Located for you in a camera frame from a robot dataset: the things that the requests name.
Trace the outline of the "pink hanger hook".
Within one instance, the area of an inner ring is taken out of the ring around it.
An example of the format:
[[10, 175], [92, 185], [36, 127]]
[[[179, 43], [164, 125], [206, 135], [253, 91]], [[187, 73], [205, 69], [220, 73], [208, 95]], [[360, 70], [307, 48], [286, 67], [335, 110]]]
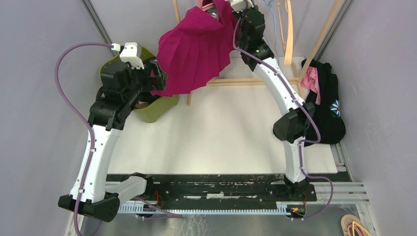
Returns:
[[203, 11], [207, 11], [215, 7], [215, 4], [213, 0], [198, 0], [198, 7], [201, 8]]

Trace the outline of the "light blue hanger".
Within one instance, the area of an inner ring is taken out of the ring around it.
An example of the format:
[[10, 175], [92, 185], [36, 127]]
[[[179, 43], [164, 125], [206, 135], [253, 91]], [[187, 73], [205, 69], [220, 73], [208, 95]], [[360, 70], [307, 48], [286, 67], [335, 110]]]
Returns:
[[271, 47], [274, 56], [280, 57], [280, 49], [278, 45], [278, 18], [277, 5], [275, 0], [262, 0], [263, 13], [265, 15], [266, 29], [264, 38], [267, 44]]

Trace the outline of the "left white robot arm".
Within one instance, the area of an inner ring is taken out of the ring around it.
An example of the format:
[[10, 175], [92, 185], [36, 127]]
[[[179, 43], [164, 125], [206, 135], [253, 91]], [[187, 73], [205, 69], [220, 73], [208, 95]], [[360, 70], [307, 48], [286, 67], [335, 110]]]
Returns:
[[144, 95], [162, 89], [166, 84], [155, 57], [144, 60], [144, 68], [136, 69], [115, 57], [99, 71], [102, 82], [89, 110], [88, 127], [94, 137], [88, 137], [82, 165], [67, 195], [60, 196], [58, 206], [76, 214], [111, 222], [119, 207], [136, 196], [149, 200], [155, 188], [150, 175], [126, 175], [116, 185], [106, 185], [107, 173], [117, 141], [128, 116]]

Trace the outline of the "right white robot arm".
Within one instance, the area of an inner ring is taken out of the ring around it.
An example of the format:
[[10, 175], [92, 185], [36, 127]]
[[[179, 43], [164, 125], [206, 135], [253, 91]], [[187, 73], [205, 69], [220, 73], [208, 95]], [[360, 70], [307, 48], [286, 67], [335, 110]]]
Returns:
[[256, 8], [235, 13], [234, 48], [252, 72], [262, 80], [276, 102], [281, 118], [273, 125], [274, 136], [282, 141], [286, 172], [284, 195], [298, 200], [309, 186], [304, 168], [304, 144], [307, 129], [312, 122], [315, 106], [306, 103], [285, 78], [269, 45], [263, 39], [264, 15]]

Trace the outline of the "light pink dress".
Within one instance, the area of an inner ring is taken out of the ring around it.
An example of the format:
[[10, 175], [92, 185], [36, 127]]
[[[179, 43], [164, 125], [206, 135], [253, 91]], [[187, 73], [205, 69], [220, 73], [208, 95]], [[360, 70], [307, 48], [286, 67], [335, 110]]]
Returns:
[[146, 108], [147, 106], [149, 106], [150, 104], [149, 103], [147, 103], [147, 102], [142, 102], [142, 101], [139, 101], [138, 103], [136, 103], [136, 105], [135, 105], [135, 109], [143, 109], [143, 108]]

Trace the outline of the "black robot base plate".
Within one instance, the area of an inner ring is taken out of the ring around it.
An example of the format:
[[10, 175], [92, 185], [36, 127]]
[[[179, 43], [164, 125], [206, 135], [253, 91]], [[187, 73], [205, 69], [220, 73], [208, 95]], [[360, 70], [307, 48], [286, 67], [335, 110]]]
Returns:
[[312, 184], [294, 190], [283, 174], [163, 175], [149, 174], [139, 197], [157, 201], [164, 210], [262, 210], [277, 202], [291, 205], [315, 202]]

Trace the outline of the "magenta skirt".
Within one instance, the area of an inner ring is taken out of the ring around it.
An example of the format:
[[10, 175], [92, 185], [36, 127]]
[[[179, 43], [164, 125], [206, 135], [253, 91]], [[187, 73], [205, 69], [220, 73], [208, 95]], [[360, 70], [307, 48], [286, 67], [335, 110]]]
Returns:
[[218, 18], [195, 6], [159, 39], [156, 56], [167, 74], [166, 87], [155, 95], [189, 94], [218, 77], [230, 64], [237, 19], [225, 0], [215, 0]]

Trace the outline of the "beige wooden hanger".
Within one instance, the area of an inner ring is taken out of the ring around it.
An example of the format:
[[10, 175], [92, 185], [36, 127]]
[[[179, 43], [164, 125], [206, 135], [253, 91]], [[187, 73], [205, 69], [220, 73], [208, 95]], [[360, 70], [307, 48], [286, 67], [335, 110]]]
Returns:
[[284, 32], [282, 27], [282, 18], [281, 18], [281, 1], [277, 1], [277, 12], [278, 12], [278, 21], [279, 21], [279, 28], [281, 33], [281, 44], [284, 53], [284, 65], [291, 65], [293, 59], [293, 51], [294, 51], [294, 24], [293, 24], [293, 11], [292, 5], [290, 0], [284, 0], [283, 5], [285, 11], [287, 13], [287, 33], [286, 39], [284, 39]]

